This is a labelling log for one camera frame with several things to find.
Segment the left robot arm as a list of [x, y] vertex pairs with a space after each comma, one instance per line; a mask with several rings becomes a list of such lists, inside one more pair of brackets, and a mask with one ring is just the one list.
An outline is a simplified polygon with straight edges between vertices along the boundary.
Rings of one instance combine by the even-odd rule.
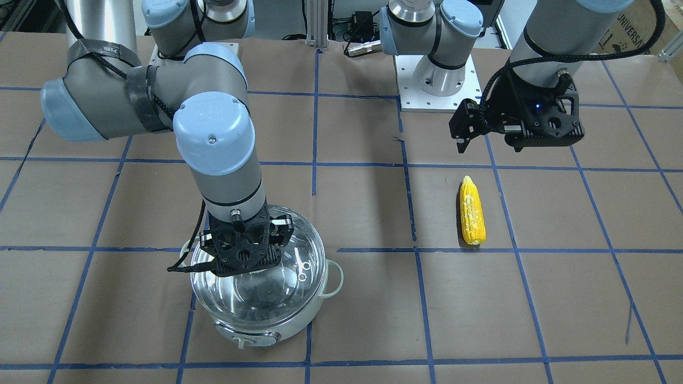
[[[539, 1], [507, 69], [481, 100], [464, 98], [449, 121], [463, 153], [475, 138], [500, 133], [515, 151], [568, 147], [585, 136], [574, 75], [629, 1]], [[416, 80], [433, 95], [456, 93], [464, 65], [485, 29], [469, 1], [390, 1], [380, 9], [386, 54], [422, 56]]]

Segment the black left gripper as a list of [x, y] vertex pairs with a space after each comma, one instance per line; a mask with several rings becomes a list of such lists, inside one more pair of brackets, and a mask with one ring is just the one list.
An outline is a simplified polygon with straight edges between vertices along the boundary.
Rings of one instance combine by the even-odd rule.
[[505, 143], [515, 151], [566, 147], [584, 138], [573, 78], [561, 68], [550, 85], [546, 88], [529, 84], [512, 70], [493, 85], [485, 118], [493, 131], [504, 134]]

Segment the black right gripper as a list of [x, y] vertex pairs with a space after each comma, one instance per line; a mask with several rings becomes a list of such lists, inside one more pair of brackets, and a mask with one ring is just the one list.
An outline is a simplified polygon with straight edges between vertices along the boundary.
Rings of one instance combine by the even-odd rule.
[[280, 265], [281, 248], [288, 245], [295, 226], [290, 214], [271, 217], [266, 207], [249, 220], [236, 214], [230, 221], [208, 216], [209, 229], [200, 236], [200, 250], [211, 255], [200, 262], [200, 272], [218, 277], [274, 268]]

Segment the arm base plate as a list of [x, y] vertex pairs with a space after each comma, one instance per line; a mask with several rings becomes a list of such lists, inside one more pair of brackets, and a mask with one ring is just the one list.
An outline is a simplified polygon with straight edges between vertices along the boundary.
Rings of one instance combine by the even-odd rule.
[[456, 70], [439, 68], [425, 55], [394, 57], [402, 111], [453, 113], [465, 98], [481, 99], [481, 86], [471, 56]]

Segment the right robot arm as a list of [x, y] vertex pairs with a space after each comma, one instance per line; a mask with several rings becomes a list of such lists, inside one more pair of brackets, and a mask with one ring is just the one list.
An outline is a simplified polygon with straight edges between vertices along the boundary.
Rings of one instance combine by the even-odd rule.
[[134, 28], [122, 24], [129, 3], [85, 2], [79, 22], [69, 10], [78, 1], [58, 5], [75, 40], [66, 75], [41, 91], [54, 132], [71, 142], [171, 132], [202, 194], [209, 229], [200, 248], [210, 260], [169, 271], [230, 277], [278, 266], [295, 227], [288, 214], [269, 214], [248, 81], [226, 43], [252, 33], [253, 3], [144, 1], [158, 57], [168, 61], [160, 66], [135, 51]]

